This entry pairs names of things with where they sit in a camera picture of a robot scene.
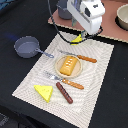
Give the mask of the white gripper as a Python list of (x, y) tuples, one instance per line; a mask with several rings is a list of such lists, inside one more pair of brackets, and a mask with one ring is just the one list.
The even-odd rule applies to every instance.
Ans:
[(68, 0), (67, 10), (89, 35), (99, 31), (105, 13), (101, 0)]

